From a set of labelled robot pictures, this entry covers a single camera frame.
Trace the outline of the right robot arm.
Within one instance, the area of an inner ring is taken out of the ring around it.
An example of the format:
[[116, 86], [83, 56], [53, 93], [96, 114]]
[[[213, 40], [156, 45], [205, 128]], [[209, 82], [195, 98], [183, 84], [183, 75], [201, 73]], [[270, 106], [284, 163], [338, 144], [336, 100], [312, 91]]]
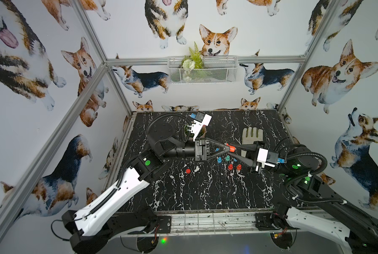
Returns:
[[329, 239], [354, 254], [378, 254], [378, 219], [347, 201], [330, 188], [319, 174], [327, 159], [305, 145], [284, 146], [283, 139], [269, 150], [263, 141], [234, 145], [229, 155], [250, 168], [251, 173], [263, 170], [278, 174], [290, 201], [317, 206], [334, 219], [327, 220], [303, 212], [285, 203], [278, 203], [269, 215], [256, 217], [258, 229], [302, 229]]

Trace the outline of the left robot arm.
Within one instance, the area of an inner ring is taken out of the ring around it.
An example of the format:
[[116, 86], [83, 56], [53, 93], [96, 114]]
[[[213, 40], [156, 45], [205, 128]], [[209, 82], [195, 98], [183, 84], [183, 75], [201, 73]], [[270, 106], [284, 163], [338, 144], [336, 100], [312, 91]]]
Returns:
[[199, 138], [211, 116], [202, 112], [184, 116], [164, 113], [146, 129], [147, 143], [119, 170], [117, 180], [92, 203], [62, 216], [71, 233], [67, 240], [76, 254], [95, 254], [113, 237], [122, 233], [157, 233], [159, 219], [150, 208], [117, 215], [118, 210], [170, 169], [174, 159], [207, 162], [232, 151], [228, 144]]

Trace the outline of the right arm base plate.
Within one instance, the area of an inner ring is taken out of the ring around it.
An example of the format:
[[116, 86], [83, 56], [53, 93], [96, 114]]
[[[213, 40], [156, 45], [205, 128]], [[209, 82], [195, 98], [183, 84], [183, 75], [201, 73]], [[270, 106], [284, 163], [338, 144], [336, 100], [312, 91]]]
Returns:
[[272, 213], [256, 213], [254, 215], [256, 220], [256, 228], [258, 230], [296, 230], [286, 222], [287, 216], [283, 214], [278, 214], [276, 212]]

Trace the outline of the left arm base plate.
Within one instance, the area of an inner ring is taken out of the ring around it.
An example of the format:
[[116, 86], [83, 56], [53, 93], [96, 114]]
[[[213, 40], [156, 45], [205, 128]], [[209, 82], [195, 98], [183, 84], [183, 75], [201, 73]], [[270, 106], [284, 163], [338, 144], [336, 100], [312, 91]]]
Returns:
[[157, 216], [150, 233], [168, 234], [172, 228], [172, 217], [168, 215]]

